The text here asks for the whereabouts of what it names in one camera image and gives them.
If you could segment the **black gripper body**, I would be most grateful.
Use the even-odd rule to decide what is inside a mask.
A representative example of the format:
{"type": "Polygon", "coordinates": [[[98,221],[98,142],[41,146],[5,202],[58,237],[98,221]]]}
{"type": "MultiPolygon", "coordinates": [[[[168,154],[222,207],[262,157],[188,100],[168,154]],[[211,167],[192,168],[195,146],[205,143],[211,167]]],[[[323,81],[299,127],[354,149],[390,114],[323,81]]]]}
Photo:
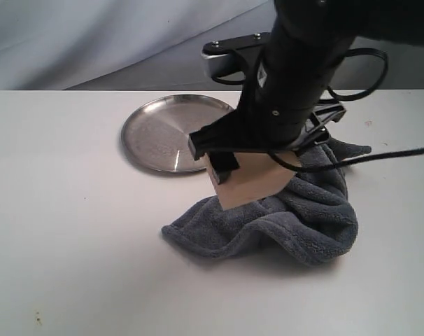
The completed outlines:
{"type": "Polygon", "coordinates": [[[232,150],[303,152],[329,141],[326,123],[344,114],[320,97],[348,50],[348,39],[309,44],[284,31],[242,36],[233,43],[246,82],[236,112],[232,150]]]}

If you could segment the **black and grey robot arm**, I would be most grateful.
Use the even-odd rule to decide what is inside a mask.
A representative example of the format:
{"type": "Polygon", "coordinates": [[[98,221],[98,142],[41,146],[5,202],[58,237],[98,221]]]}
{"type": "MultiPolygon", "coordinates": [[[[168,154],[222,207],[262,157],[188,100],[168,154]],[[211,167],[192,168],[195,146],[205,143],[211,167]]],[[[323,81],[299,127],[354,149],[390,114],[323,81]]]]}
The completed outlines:
{"type": "Polygon", "coordinates": [[[275,9],[270,32],[202,49],[215,82],[226,85],[229,75],[244,75],[236,109],[189,136],[193,158],[209,158],[217,183],[239,168],[237,153],[265,153],[298,172],[280,154],[301,154],[330,140],[326,124],[342,118],[344,102],[369,96],[387,75],[383,70],[357,94],[332,90],[330,81],[347,57],[388,63],[381,50],[352,48],[357,37],[424,47],[424,1],[276,1],[275,9]]]}

